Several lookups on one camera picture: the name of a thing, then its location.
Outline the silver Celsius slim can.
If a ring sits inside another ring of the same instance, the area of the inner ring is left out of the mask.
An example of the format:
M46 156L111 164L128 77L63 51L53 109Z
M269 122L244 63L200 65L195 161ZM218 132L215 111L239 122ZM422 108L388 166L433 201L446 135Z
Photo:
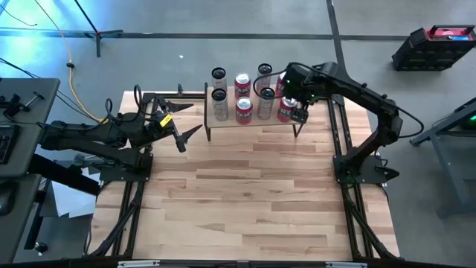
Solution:
M212 83L215 89L227 89L226 70L216 67L211 72Z
M257 117L260 120L268 120L271 117L275 92L273 89L265 87L261 89L258 97Z
M260 93L263 88L267 88L270 85L271 77L269 74L272 73L272 67L268 63L261 63L257 69L257 79L256 81L256 92Z
M214 89L211 93L213 113L218 121L228 119L228 93L224 89Z

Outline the wooden shelf black metal legs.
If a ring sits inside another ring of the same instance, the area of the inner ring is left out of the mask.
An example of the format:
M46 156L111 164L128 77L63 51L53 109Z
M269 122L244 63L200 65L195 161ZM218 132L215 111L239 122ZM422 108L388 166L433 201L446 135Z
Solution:
M234 98L234 87L229 86L227 89L227 99L228 102L228 117L225 121L219 121L215 116L215 106L213 105L212 92L214 88L205 83L205 103L204 103L204 126L207 133L208 141L211 141L211 129L212 128L227 128L227 127L264 127L264 126L279 126L279 125L290 125L292 126L293 133L295 137L298 137L300 131L303 128L302 124L299 124L294 121L282 122L277 117L278 109L280 108L280 99L275 99L271 108L270 117L266 120L261 120L257 117L258 114L258 105L259 98L254 92L250 95L250 100L252 104L252 117L251 121L247 124L240 124L236 120L236 99Z

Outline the grey metal side table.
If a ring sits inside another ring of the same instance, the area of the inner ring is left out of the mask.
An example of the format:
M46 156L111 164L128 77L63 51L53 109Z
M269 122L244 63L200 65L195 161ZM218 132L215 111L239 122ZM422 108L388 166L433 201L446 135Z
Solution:
M438 211L440 217L476 213L476 197L471 197L467 187L468 181L476 181L476 171L471 173L469 178L459 176L457 166L451 163L450 156L444 151L441 141L443 136L476 139L476 130L462 130L460 128L463 120L474 114L476 114L476 97L456 108L453 113L434 122L429 130L410 140L413 147L418 147L426 141L431 142L443 172L450 180L450 186L456 199L455 204L440 208Z

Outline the red Fanta soda can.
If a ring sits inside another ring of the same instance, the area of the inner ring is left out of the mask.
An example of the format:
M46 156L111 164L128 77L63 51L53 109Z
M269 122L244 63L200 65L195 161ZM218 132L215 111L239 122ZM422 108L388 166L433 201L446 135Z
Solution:
M252 120L253 104L248 97L241 97L236 102L236 121L238 124L250 124Z
M239 73L234 80L234 95L235 98L249 97L251 88L251 79L247 73Z
M291 121L291 111L297 106L298 102L294 98L282 97L277 110L277 119L280 122L288 123Z
M284 89L286 87L286 71L281 72L277 77L276 87L275 87L275 97L281 98L284 96Z

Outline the grey desk with mouse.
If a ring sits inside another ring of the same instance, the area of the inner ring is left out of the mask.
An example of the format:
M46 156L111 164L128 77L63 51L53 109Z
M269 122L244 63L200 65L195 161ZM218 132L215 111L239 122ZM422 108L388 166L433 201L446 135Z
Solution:
M11 263L15 257L41 179L40 175L32 173L0 179L0 184L18 183L13 210L0 217L0 264Z

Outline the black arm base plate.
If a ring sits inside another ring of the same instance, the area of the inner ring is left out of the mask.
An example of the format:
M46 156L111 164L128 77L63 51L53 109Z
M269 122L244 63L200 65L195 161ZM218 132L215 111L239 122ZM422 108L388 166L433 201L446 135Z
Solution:
M152 173L153 154L142 154L137 167L120 165L100 168L100 179L105 182L147 182Z
M332 163L338 184L377 184L387 181L382 160L377 156L333 156Z

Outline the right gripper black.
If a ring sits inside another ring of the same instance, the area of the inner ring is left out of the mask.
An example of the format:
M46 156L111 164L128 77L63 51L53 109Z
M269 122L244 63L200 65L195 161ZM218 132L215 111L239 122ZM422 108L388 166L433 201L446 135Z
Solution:
M301 106L312 106L323 100L324 95L318 91L314 81L316 73L303 64L291 62L286 67L285 97L295 99ZM299 124L305 124L309 112L307 107L293 108L290 118Z

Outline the black diagonal support beam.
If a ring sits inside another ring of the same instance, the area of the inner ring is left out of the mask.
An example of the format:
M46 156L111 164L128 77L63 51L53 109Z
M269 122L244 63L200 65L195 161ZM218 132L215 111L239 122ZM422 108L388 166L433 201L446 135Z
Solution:
M46 179L50 179L87 194L97 196L100 193L98 182L40 155L35 154L32 156L28 172L40 174Z

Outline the black clamp tool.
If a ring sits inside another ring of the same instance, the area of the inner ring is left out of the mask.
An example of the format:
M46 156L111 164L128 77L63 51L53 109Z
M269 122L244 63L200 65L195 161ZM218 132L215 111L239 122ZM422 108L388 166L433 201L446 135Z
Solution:
M30 112L30 106L37 100L44 100L45 98L38 92L34 92L35 97L29 100L26 104L20 102L20 97L14 94L13 97L6 101L5 96L0 95L0 109L4 109L3 116L13 121L14 116L18 112Z

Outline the silver metal bracket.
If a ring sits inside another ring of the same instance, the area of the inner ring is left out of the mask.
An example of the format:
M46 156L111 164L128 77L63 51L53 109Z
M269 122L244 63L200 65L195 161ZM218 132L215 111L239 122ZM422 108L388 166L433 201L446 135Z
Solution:
M117 268L156 268L160 267L158 260L130 260L119 261Z
M326 268L368 268L366 263L330 261L325 263Z

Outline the black computer mouse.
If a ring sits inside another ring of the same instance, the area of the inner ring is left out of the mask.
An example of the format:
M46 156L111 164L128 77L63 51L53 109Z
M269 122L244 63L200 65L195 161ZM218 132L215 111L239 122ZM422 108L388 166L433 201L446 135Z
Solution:
M0 217L13 210L17 188L17 182L8 181L0 184Z

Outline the black keyboard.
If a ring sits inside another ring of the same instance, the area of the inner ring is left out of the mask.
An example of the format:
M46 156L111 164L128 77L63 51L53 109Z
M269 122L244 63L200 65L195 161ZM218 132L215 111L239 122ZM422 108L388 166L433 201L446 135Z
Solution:
M19 136L19 130L18 125L0 125L0 165L8 163Z

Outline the grey desk with keyboard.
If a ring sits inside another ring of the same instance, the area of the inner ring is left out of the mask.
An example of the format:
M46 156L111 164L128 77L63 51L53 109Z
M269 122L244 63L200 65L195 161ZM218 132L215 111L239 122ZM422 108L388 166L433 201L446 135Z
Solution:
M17 177L27 172L29 162L35 153L42 128L37 124L45 123L51 111L60 80L57 78L2 78L0 79L0 96L9 101L14 95L19 102L29 106L29 111L16 113L11 120L0 109L1 125L18 125L10 157L5 164L0 164L0 177Z

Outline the white paper sheets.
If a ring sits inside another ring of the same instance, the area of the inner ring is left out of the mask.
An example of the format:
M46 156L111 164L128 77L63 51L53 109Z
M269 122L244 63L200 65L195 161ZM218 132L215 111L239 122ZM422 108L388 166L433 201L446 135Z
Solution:
M93 214L96 196L75 190L58 182L52 182L54 201L58 215L69 218Z

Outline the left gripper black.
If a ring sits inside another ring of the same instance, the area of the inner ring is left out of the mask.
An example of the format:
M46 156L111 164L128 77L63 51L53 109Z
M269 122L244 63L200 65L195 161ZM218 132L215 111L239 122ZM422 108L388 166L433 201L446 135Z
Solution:
M165 127L162 127L160 125L160 121L167 114L170 114L170 112L179 112L184 109L188 109L192 107L193 104L173 103L171 101L165 100L163 97L159 97L158 105L162 112L156 112L151 115L142 115L142 118L144 120L144 126L141 133L141 146L145 146L168 136L172 136L176 141L178 151L180 153L184 153L186 151L186 144L188 142L188 139L195 132L197 132L202 127L202 125L200 124L180 134L176 129L175 123L173 122L173 117L172 120Z

